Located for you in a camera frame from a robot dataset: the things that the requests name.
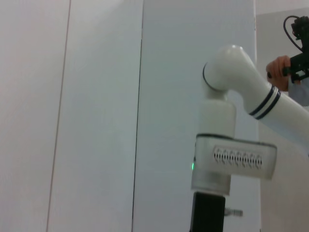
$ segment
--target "human hand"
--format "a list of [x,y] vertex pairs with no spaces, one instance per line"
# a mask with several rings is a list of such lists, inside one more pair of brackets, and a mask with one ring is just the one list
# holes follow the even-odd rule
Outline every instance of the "human hand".
[[283,76],[282,70],[283,68],[290,66],[291,61],[288,56],[278,57],[273,62],[270,62],[266,66],[268,82],[276,86],[281,91],[288,91],[289,76]]

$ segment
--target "black camera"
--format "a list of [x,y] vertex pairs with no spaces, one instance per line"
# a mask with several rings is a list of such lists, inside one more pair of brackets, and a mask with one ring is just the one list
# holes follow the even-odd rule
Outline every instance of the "black camera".
[[[295,43],[286,30],[286,20],[291,17],[296,18],[291,26],[293,35],[296,37],[296,40],[301,41],[302,47],[299,47]],[[309,77],[309,18],[307,16],[289,16],[284,20],[283,28],[291,42],[302,52],[301,54],[291,57],[291,66],[282,70],[284,76],[291,75],[292,83],[294,83],[296,80],[300,81]]]

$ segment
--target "cable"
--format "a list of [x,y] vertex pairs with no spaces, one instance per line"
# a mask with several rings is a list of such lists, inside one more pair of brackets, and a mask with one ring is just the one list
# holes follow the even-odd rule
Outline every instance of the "cable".
[[297,18],[297,19],[299,19],[299,17],[298,17],[298,16],[295,16],[295,15],[290,15],[290,16],[286,17],[286,19],[284,20],[284,23],[283,23],[283,28],[284,28],[285,34],[289,37],[290,41],[291,41],[301,52],[303,52],[303,49],[302,49],[300,46],[298,46],[297,43],[295,43],[295,41],[292,39],[292,37],[289,35],[289,33],[288,33],[287,29],[286,29],[285,23],[286,23],[286,21],[287,21],[289,18]]

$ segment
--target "sleeve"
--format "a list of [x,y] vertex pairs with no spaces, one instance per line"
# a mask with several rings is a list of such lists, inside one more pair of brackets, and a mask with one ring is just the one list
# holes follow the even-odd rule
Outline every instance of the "sleeve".
[[301,85],[295,85],[289,78],[289,97],[302,106],[309,106],[309,78],[302,80]]

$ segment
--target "white wall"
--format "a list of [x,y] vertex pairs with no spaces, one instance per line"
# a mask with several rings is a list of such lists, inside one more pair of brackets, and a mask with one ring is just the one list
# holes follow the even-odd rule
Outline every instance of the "white wall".
[[255,0],[256,14],[288,11],[309,7],[308,0]]
[[141,0],[72,0],[49,232],[129,232]]
[[0,3],[0,231],[46,230],[68,0]]
[[[266,65],[276,57],[300,53],[283,30],[283,21],[289,15],[309,15],[309,8],[263,14],[256,18],[257,68],[265,77]],[[287,24],[290,33],[292,22]],[[306,154],[263,125],[259,126],[259,139],[278,147],[274,176],[271,181],[261,182],[263,232],[307,231],[309,162]]]
[[[188,232],[191,165],[201,99],[202,68],[220,46],[239,44],[255,58],[253,0],[146,0],[133,232]],[[237,94],[238,138],[257,140],[257,123]],[[232,178],[226,232],[260,230],[259,180]]]

